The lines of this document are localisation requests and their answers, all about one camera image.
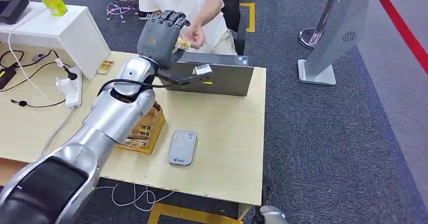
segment gray carpet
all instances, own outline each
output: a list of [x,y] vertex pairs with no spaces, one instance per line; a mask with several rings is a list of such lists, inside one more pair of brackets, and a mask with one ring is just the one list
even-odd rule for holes
[[[111,0],[64,1],[90,8],[112,50],[135,52],[143,27],[136,17],[126,24],[107,21],[104,10]],[[297,80],[297,60],[310,54],[297,42],[298,31],[317,23],[326,1],[254,0],[256,32],[247,36],[246,54],[267,68],[263,171],[273,183],[270,203],[284,210],[291,224],[428,223],[358,49],[335,63],[337,86]],[[129,200],[131,190],[124,184],[118,201]],[[184,194],[165,203],[236,215],[235,204]],[[134,208],[115,207],[110,192],[98,190],[77,223],[145,223],[147,218]]]

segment gray robotic hand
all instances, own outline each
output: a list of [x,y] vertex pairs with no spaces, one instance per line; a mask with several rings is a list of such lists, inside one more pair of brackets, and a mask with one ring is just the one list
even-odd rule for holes
[[155,61],[160,69],[168,70],[183,56],[184,50],[175,50],[175,44],[183,26],[190,26],[181,12],[165,11],[161,16],[147,21],[140,39],[137,52]]

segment white cord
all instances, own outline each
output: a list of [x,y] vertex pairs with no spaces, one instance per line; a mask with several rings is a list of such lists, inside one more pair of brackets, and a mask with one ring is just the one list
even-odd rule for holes
[[[116,206],[127,206],[127,205],[130,205],[130,204],[134,204],[134,206],[135,206],[137,209],[141,210],[141,211],[151,211],[151,210],[153,209],[153,207],[154,207],[154,204],[155,204],[155,203],[157,203],[157,202],[159,202],[159,201],[161,201],[161,200],[163,200],[163,199],[167,198],[168,196],[170,196],[170,195],[172,195],[172,194],[174,194],[174,193],[175,193],[175,191],[173,191],[173,192],[169,193],[168,195],[166,195],[166,196],[164,196],[164,197],[162,197],[162,198],[160,198],[160,199],[156,200],[156,196],[154,195],[153,191],[149,190],[149,189],[148,189],[148,187],[146,186],[146,190],[145,190],[145,191],[143,191],[143,193],[141,193],[141,195],[140,195],[140,196],[138,196],[138,198],[137,198],[137,189],[136,189],[136,184],[133,184],[133,185],[134,185],[134,200],[133,200],[133,201],[131,201],[131,202],[129,202],[129,203],[126,203],[126,204],[119,204],[119,203],[117,203],[117,202],[115,201],[114,194],[115,194],[115,189],[116,189],[116,187],[118,186],[118,184],[116,184],[114,187],[112,187],[112,186],[102,186],[102,187],[97,187],[97,188],[95,188],[95,189],[96,189],[96,190],[97,190],[97,189],[113,189],[113,190],[112,190],[112,201],[113,201],[113,203],[114,203]],[[148,194],[149,194],[149,193],[153,196],[153,201],[150,201],[150,200],[148,199]],[[143,197],[143,195],[144,195],[144,194],[146,194],[146,201],[147,201],[147,203],[148,203],[148,204],[151,204],[151,207],[150,207],[149,209],[143,209],[143,208],[141,208],[141,207],[139,207],[139,206],[137,205],[137,201],[138,201],[139,199],[141,199],[141,197]]]
[[39,160],[42,159],[45,154],[46,151],[49,149],[50,145],[52,144],[52,142],[54,141],[55,137],[58,135],[58,132],[60,132],[60,130],[64,127],[64,125],[67,123],[67,121],[71,118],[71,116],[73,115],[73,113],[76,111],[76,107],[72,107],[70,108],[70,113],[68,114],[68,116],[64,119],[64,121],[61,123],[61,125],[54,131],[54,133],[52,134],[51,137],[49,137],[49,139],[47,140],[41,154],[39,157]]
[[40,15],[43,11],[45,11],[46,8],[44,8],[43,10],[41,10],[39,13],[34,13],[33,17],[28,18],[26,21],[24,22],[20,22],[15,28],[12,28],[11,31],[9,32],[9,36],[8,36],[8,45],[9,45],[9,50],[11,51],[12,55],[14,56],[16,62],[18,63],[19,67],[21,68],[22,73],[24,74],[25,78],[27,79],[28,82],[30,82],[31,85],[34,86],[34,88],[36,88],[40,94],[43,96],[43,98],[51,103],[50,100],[47,99],[46,95],[44,95],[44,93],[39,89],[39,87],[37,87],[31,80],[30,78],[28,78],[27,74],[25,73],[24,69],[22,68],[21,62],[19,61],[18,57],[16,56],[15,52],[12,50],[12,46],[11,46],[11,35],[12,33],[18,29],[18,27],[22,26],[23,24],[27,23],[28,21],[32,20],[34,17]]
[[57,82],[56,85],[58,85],[58,101],[61,99],[61,84],[60,79],[55,76],[55,81]]

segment gray laptop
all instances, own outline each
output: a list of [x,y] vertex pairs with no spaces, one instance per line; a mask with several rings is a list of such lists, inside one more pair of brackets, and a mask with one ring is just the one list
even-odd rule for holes
[[247,56],[219,55],[187,52],[180,61],[168,71],[174,79],[192,76],[196,66],[209,64],[214,72],[209,81],[189,85],[172,86],[167,90],[246,96],[254,68]]

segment floor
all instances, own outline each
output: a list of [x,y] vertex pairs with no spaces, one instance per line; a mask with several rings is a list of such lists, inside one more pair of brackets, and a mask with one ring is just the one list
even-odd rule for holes
[[[135,52],[144,24],[136,17],[107,21],[113,0],[64,1],[89,7],[111,50]],[[428,48],[428,0],[391,1]],[[298,32],[316,25],[327,0],[253,2],[256,30],[245,52],[267,68],[263,172],[272,182],[270,204],[291,224],[428,223],[428,77],[380,3],[370,0],[363,41],[335,62],[337,86],[325,87],[299,83],[296,63],[310,54]],[[132,185],[119,186],[117,201],[129,201]],[[162,203],[236,217],[237,205],[225,201],[173,194]],[[147,220],[148,213],[116,207],[108,190],[97,190],[76,223]]]

